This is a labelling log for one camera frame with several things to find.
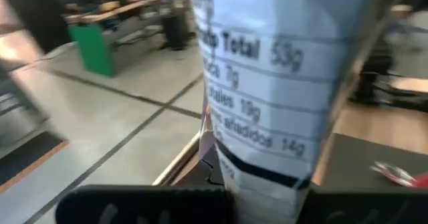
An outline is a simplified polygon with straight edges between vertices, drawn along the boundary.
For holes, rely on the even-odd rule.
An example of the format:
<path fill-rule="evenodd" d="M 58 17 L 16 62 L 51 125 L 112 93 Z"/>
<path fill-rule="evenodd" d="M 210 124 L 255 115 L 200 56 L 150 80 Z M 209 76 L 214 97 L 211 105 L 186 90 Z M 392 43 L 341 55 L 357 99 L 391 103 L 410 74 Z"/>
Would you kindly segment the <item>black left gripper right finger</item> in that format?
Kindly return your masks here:
<path fill-rule="evenodd" d="M 428 187 L 312 185 L 297 224 L 428 224 Z"/>

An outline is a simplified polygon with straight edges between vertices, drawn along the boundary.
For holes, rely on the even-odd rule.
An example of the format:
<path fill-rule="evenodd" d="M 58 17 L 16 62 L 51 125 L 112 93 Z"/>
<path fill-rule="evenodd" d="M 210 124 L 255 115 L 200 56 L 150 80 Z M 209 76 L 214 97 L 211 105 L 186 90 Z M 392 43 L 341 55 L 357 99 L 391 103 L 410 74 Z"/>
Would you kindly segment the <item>pale-handled metal utensil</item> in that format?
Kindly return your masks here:
<path fill-rule="evenodd" d="M 407 171 L 387 162 L 376 161 L 369 169 L 382 174 L 388 180 L 404 187 L 413 187 L 416 182 L 416 179 Z"/>

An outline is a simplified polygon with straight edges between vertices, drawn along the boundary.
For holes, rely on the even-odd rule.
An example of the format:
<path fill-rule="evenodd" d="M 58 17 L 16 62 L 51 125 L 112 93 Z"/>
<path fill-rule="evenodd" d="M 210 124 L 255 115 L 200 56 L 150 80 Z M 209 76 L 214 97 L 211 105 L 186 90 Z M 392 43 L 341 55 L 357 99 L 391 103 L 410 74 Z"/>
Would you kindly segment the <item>wooden background desk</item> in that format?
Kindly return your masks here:
<path fill-rule="evenodd" d="M 107 19 L 109 17 L 118 15 L 120 13 L 124 13 L 127 11 L 131 11 L 133 9 L 138 9 L 141 7 L 146 7 L 149 5 L 153 5 L 158 3 L 160 0 L 140 0 L 122 7 L 113 8 L 113 4 L 118 4 L 117 2 L 109 2 L 101 5 L 101 7 L 109 7 L 108 11 L 104 11 L 102 13 L 85 13 L 85 14 L 77 14 L 77 15 L 65 15 L 64 19 L 68 24 L 72 23 L 93 23 L 97 21 L 101 21 Z"/>

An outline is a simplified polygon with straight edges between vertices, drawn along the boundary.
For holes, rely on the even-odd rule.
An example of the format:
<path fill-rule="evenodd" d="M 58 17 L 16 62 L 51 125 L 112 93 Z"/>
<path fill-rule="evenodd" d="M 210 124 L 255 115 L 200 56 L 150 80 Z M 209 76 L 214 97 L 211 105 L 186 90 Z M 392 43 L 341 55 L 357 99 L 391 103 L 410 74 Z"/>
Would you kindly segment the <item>black aluminium table frame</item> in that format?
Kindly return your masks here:
<path fill-rule="evenodd" d="M 212 146 L 202 158 L 196 154 L 177 175 L 173 182 L 177 186 L 221 185 L 223 177 L 215 147 Z"/>

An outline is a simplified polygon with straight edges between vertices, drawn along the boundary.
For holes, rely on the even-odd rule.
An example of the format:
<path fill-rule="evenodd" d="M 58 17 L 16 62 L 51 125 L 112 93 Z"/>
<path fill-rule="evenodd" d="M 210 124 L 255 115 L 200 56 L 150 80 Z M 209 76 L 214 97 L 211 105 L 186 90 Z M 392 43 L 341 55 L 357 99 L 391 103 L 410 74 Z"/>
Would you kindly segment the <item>green panel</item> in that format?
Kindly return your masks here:
<path fill-rule="evenodd" d="M 109 78 L 116 75 L 110 47 L 98 24 L 71 24 L 68 25 L 68 31 L 77 45 L 86 70 Z"/>

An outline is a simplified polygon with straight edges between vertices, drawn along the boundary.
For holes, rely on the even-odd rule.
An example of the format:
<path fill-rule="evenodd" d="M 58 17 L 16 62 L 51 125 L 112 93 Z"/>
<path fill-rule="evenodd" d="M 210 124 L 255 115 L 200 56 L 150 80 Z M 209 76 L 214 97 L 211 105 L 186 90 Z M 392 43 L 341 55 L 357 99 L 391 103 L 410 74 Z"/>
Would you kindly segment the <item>red bowl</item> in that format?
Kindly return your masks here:
<path fill-rule="evenodd" d="M 418 188 L 428 188 L 428 173 L 417 175 L 413 182 L 413 186 Z"/>

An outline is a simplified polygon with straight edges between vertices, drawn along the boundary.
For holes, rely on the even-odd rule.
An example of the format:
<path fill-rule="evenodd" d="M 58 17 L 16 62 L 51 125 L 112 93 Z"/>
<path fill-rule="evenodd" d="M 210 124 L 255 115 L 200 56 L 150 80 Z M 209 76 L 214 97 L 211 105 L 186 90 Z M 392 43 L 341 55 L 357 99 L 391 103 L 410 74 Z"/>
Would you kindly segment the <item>dark woven placemat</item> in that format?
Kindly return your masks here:
<path fill-rule="evenodd" d="M 370 170 L 376 161 L 394 164 L 412 175 L 428 172 L 428 155 L 336 134 L 322 182 L 312 188 L 328 194 L 428 196 L 428 187 L 401 187 Z"/>

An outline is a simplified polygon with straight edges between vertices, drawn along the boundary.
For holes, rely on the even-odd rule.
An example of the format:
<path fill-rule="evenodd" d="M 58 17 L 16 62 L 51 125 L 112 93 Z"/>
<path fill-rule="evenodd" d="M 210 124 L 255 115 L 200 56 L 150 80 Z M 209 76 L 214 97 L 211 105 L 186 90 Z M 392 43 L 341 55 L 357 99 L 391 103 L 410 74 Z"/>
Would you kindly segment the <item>raisin nut bran cereal box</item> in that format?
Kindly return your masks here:
<path fill-rule="evenodd" d="M 235 224 L 296 224 L 395 0 L 192 0 Z"/>

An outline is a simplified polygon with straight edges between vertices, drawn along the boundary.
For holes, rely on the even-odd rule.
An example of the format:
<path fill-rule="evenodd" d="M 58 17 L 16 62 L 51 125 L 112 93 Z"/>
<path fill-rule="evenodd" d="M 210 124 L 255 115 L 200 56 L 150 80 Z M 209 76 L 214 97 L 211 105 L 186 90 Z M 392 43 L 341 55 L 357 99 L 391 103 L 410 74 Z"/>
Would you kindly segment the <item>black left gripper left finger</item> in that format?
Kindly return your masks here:
<path fill-rule="evenodd" d="M 56 224 L 235 224 L 233 199 L 215 185 L 84 185 L 55 210 Z"/>

